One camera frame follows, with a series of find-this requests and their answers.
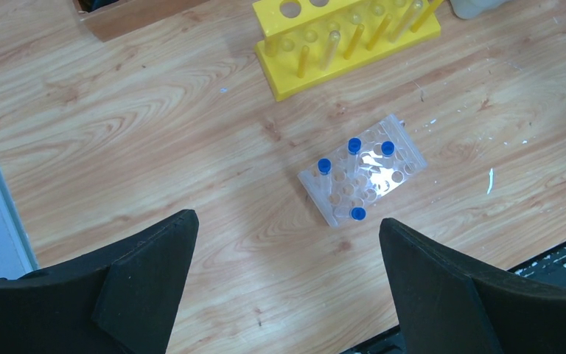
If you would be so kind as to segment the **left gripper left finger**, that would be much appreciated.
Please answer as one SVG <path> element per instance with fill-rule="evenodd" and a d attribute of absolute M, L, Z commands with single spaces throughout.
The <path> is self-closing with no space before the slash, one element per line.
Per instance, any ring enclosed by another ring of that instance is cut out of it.
<path fill-rule="evenodd" d="M 66 262 L 0 278 L 0 353 L 164 353 L 198 228 L 185 209 Z"/>

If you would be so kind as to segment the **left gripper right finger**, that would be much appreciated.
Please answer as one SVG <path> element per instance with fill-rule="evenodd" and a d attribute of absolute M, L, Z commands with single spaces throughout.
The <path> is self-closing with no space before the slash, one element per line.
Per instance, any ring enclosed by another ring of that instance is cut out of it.
<path fill-rule="evenodd" d="M 566 288 L 444 246 L 394 218 L 380 248 L 409 353 L 566 353 Z"/>

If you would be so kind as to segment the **blue capped tube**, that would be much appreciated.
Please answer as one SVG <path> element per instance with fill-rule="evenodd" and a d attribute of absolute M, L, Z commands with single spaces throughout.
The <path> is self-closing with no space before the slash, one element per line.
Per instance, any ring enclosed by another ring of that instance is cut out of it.
<path fill-rule="evenodd" d="M 339 206 L 334 210 L 334 217 L 338 220 L 362 221 L 366 218 L 366 210 L 361 206 Z"/>
<path fill-rule="evenodd" d="M 353 137 L 348 141 L 347 144 L 347 163 L 346 163 L 346 175 L 349 178 L 353 178 L 357 174 L 358 168 L 358 157 L 359 152 L 362 147 L 362 142 L 359 138 Z"/>
<path fill-rule="evenodd" d="M 332 192 L 332 163 L 328 158 L 322 158 L 317 163 L 320 191 L 326 197 Z"/>
<path fill-rule="evenodd" d="M 395 145 L 392 141 L 384 141 L 381 144 L 381 165 L 385 168 L 392 168 L 393 166 L 393 159 L 392 156 L 394 154 L 395 151 Z"/>

